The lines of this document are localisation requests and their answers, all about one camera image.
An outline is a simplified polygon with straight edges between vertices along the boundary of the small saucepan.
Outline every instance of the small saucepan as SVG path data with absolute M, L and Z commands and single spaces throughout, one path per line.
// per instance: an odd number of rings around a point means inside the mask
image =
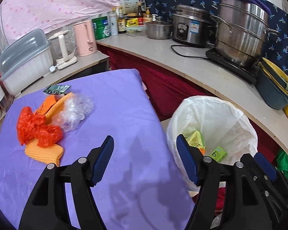
M 147 22 L 146 34 L 148 38 L 166 40 L 171 37 L 172 25 L 163 21 Z

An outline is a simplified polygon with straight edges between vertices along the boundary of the purple tablecloth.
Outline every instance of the purple tablecloth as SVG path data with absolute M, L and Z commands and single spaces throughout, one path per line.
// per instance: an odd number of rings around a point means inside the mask
M 87 156 L 107 135 L 114 138 L 114 152 L 103 179 L 92 189 L 108 230 L 183 230 L 194 204 L 138 71 L 99 73 L 66 84 L 73 92 L 91 97 L 95 110 L 58 143 L 65 149 L 61 165 Z M 25 146 L 17 140 L 16 122 L 24 106 L 35 110 L 44 99 L 38 91 L 16 100 L 0 132 L 0 209 L 16 228 L 46 166 L 25 155 Z M 70 184 L 66 188 L 71 222 L 79 227 Z

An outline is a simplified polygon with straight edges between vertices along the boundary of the navy blue curtain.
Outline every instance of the navy blue curtain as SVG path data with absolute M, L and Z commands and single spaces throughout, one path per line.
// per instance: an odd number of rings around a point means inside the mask
M 269 19 L 270 28 L 280 32 L 279 36 L 269 35 L 268 42 L 262 50 L 262 56 L 275 63 L 288 75 L 288 14 L 267 0 L 261 1 L 272 12 Z M 151 8 L 152 14 L 158 14 L 164 21 L 171 21 L 174 7 L 178 4 L 195 4 L 210 14 L 217 15 L 220 0 L 145 0 L 145 2 Z M 209 41 L 214 43 L 213 34 L 211 34 Z

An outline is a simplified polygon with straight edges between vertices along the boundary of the red label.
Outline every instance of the red label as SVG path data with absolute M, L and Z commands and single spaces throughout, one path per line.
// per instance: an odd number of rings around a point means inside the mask
M 137 22 L 139 23 L 139 25 L 143 25 L 143 18 L 138 18 Z

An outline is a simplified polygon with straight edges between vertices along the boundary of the green snack packet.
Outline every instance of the green snack packet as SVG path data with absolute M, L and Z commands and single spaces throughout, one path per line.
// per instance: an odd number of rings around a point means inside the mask
M 209 156 L 215 161 L 220 162 L 224 159 L 225 156 L 227 156 L 227 153 L 222 149 L 222 147 L 218 146 Z
M 70 85 L 50 85 L 45 88 L 44 93 L 54 95 L 68 94 L 70 87 Z

